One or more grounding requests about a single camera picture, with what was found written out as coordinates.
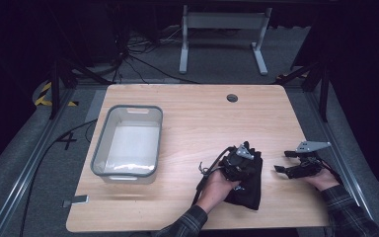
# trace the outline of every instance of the hand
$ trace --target hand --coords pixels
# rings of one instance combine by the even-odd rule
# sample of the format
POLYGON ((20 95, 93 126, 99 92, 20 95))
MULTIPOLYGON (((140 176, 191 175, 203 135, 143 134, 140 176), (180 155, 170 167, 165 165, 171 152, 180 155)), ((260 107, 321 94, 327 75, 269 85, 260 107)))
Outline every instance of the hand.
POLYGON ((304 177, 304 178, 300 178, 299 180, 303 180, 313 185, 319 191, 323 191, 340 184, 335 178, 335 176, 331 174, 331 172, 327 169, 323 169, 321 172, 319 172, 315 176, 304 177))
POLYGON ((196 205, 209 213, 217 204, 226 199, 229 192, 240 184, 240 181, 226 180, 220 170, 214 171, 205 183, 201 197, 196 205))

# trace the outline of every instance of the clear plastic bin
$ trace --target clear plastic bin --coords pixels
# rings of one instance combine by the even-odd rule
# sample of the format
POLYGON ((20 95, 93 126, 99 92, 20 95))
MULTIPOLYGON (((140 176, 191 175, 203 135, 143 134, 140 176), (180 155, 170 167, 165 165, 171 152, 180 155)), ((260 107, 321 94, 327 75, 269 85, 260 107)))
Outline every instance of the clear plastic bin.
POLYGON ((91 170, 107 183, 153 183, 162 120, 159 107, 112 107, 98 140, 91 170))

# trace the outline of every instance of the black cloth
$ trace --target black cloth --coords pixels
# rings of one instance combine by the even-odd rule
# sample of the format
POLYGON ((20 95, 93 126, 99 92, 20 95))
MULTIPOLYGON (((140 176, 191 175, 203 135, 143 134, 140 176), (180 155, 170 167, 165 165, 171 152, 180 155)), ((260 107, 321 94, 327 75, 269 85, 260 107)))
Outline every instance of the black cloth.
POLYGON ((258 210, 261 202, 263 158, 261 158, 261 152, 255 151, 255 148, 249 149, 249 152, 254 154, 254 168, 256 172, 252 177, 241 182, 239 186, 242 190, 232 190, 224 201, 258 210))

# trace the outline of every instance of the wooden table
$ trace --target wooden table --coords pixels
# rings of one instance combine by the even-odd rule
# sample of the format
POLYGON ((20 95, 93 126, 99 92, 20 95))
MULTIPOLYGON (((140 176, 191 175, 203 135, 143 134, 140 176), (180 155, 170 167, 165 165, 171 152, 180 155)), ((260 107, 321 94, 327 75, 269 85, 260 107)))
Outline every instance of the wooden table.
POLYGON ((284 89, 259 85, 114 85, 109 86, 72 205, 72 232, 158 230, 189 207, 208 167, 228 146, 249 141, 262 151, 262 200, 258 211, 222 202, 203 229, 326 226, 320 194, 306 183, 277 174, 273 165, 293 166, 284 157, 304 134, 284 89), (236 103, 229 94, 237 95, 236 103), (151 185, 107 184, 90 163, 110 107, 153 105, 163 110, 157 177, 151 185))

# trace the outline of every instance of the plaid sleeve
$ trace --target plaid sleeve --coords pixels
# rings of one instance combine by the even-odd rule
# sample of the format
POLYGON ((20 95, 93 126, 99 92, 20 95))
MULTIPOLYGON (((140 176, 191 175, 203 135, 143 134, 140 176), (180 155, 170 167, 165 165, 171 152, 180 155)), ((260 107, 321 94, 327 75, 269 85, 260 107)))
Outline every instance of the plaid sleeve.
POLYGON ((156 237, 196 237, 207 221, 207 213, 198 205, 193 205, 172 225, 155 234, 156 237))
POLYGON ((379 236, 379 226, 358 206, 344 186, 322 191, 337 237, 379 236))

